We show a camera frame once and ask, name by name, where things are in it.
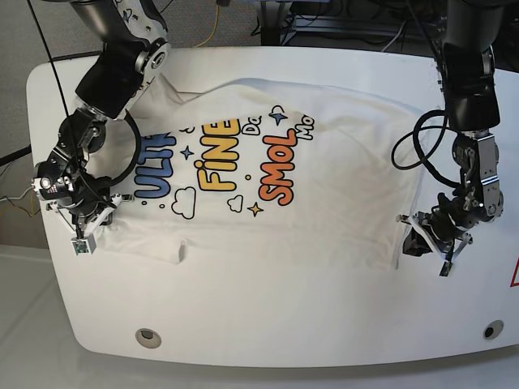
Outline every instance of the red warning label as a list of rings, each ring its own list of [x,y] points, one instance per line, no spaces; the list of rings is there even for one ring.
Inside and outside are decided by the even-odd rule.
[[[517,259],[516,270],[513,272],[510,288],[513,288],[514,286],[519,286],[519,258]]]

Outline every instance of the round hole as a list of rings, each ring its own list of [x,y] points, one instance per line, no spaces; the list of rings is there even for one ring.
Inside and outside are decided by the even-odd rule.
[[[497,338],[499,335],[501,335],[501,332],[503,332],[504,329],[504,323],[501,320],[496,320],[492,323],[490,323],[487,328],[485,328],[485,331],[483,332],[483,338],[485,340],[493,340]]]
[[[135,333],[135,338],[139,344],[145,348],[157,348],[161,345],[162,340],[159,334],[148,328],[141,328]]]

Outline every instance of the gray carpet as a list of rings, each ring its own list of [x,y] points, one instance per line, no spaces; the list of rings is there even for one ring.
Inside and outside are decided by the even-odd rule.
[[[54,56],[82,53],[101,48],[99,40],[80,22],[67,4],[32,0],[44,34]],[[160,10],[167,0],[155,0]],[[192,47],[204,41],[214,25],[214,0],[175,0],[164,12],[173,47]],[[220,23],[208,45],[259,45],[260,38],[250,37],[255,27],[255,8],[250,3],[233,2],[221,10]],[[29,144],[25,83],[31,70],[46,62],[36,27],[23,0],[0,0],[0,156]],[[33,175],[32,159],[16,161],[0,177],[0,197],[21,194]],[[30,196],[18,204],[30,208]],[[0,206],[0,244],[46,247],[41,216],[29,218],[22,211]]]

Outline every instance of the white t-shirt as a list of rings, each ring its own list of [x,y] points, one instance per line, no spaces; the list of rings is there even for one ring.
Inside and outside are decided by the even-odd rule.
[[[397,265],[419,169],[390,162],[418,113],[340,88],[242,80],[200,96],[159,78],[132,110],[143,144],[132,194],[97,234],[98,250],[182,264],[289,262]],[[88,167],[115,177],[134,149],[125,123],[108,129]],[[411,145],[397,159],[413,160]]]

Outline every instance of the star doodle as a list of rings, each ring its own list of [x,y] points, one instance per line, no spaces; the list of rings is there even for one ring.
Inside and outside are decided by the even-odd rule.
[[[180,153],[186,157],[186,160],[187,160],[187,158],[189,158],[189,156],[192,156],[193,154],[195,154],[194,152],[191,152],[191,150],[189,149],[189,146],[186,146],[186,150],[184,150],[183,152],[180,152]]]
[[[254,214],[254,217],[260,212],[263,212],[264,209],[261,209],[258,207],[258,202],[256,201],[252,207],[247,208],[249,211],[251,211]]]
[[[276,126],[279,126],[279,123],[281,123],[281,120],[288,119],[283,113],[269,113],[268,116],[276,120]]]

